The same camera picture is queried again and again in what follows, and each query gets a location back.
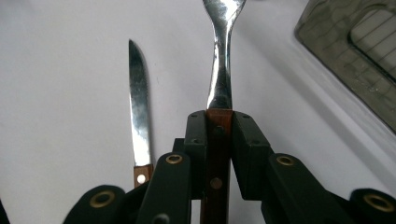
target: knife blade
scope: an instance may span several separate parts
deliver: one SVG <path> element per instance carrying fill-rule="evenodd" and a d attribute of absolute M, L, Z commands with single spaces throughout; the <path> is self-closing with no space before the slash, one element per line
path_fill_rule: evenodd
<path fill-rule="evenodd" d="M 153 172 L 149 139 L 149 101 L 146 67 L 136 43 L 129 40 L 129 89 L 134 147 L 134 186 L 149 181 Z"/>

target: rivet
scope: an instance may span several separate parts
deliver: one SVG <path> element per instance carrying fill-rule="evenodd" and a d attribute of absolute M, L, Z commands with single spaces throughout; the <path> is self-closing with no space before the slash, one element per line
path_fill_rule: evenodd
<path fill-rule="evenodd" d="M 166 158 L 166 162 L 168 162 L 169 164 L 178 164 L 181 163 L 183 161 L 183 157 L 175 154 L 175 155 L 170 155 Z"/>
<path fill-rule="evenodd" d="M 221 187 L 222 187 L 222 181 L 221 181 L 221 179 L 220 179 L 220 178 L 217 178 L 217 177 L 211 179 L 211 180 L 210 180 L 210 187 L 211 187 L 212 189 L 221 189 Z"/>
<path fill-rule="evenodd" d="M 365 202 L 370 204 L 373 208 L 386 212 L 386 213 L 391 213 L 395 211 L 395 206 L 388 201 L 387 199 L 376 195 L 376 194 L 366 194 L 363 196 L 363 199 Z"/>
<path fill-rule="evenodd" d="M 105 206 L 108 206 L 109 204 L 111 204 L 115 198 L 116 198 L 116 195 L 114 194 L 113 191 L 104 190 L 102 192 L 99 192 L 99 193 L 93 195 L 93 197 L 91 197 L 90 206 L 94 207 L 94 208 L 105 207 Z"/>
<path fill-rule="evenodd" d="M 146 182 L 146 176 L 145 175 L 139 175 L 136 180 L 137 180 L 137 183 L 144 184 Z"/>
<path fill-rule="evenodd" d="M 287 156 L 279 156 L 276 158 L 277 162 L 282 165 L 292 166 L 294 165 L 294 160 Z"/>

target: white background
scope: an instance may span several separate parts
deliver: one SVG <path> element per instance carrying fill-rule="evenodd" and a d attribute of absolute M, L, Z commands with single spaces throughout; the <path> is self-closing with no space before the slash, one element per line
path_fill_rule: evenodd
<path fill-rule="evenodd" d="M 233 29 L 233 109 L 326 189 L 396 196 L 395 135 L 293 36 L 306 3 L 247 0 Z M 157 160 L 205 109 L 213 31 L 202 2 L 0 0 L 0 198 L 11 223 L 62 223 L 89 189 L 133 188 L 130 38 L 147 62 Z M 230 223 L 264 223 L 232 180 Z"/>

